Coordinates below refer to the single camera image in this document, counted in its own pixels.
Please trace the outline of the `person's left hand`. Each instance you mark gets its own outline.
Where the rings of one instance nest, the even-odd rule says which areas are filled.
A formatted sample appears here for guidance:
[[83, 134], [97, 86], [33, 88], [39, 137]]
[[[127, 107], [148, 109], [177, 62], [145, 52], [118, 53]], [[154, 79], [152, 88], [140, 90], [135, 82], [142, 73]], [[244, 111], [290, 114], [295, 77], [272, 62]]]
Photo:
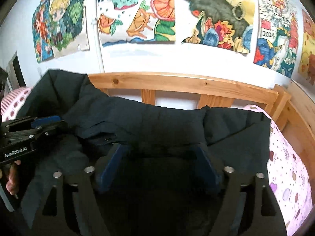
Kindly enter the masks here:
[[6, 189], [11, 195], [16, 195], [19, 191], [18, 189], [18, 168], [21, 164], [20, 160], [15, 161], [13, 164], [10, 164], [10, 169], [7, 173], [7, 184]]

